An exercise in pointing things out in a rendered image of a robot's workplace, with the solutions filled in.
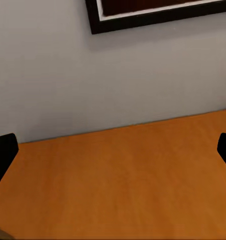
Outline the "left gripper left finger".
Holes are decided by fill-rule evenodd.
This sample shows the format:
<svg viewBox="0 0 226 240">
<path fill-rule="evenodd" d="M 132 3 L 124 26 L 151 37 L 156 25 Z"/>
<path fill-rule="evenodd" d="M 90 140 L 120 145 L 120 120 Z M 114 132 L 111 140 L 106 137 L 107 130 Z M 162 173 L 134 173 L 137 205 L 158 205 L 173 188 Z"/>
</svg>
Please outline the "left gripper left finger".
<svg viewBox="0 0 226 240">
<path fill-rule="evenodd" d="M 19 151 L 14 133 L 0 136 L 0 181 Z"/>
</svg>

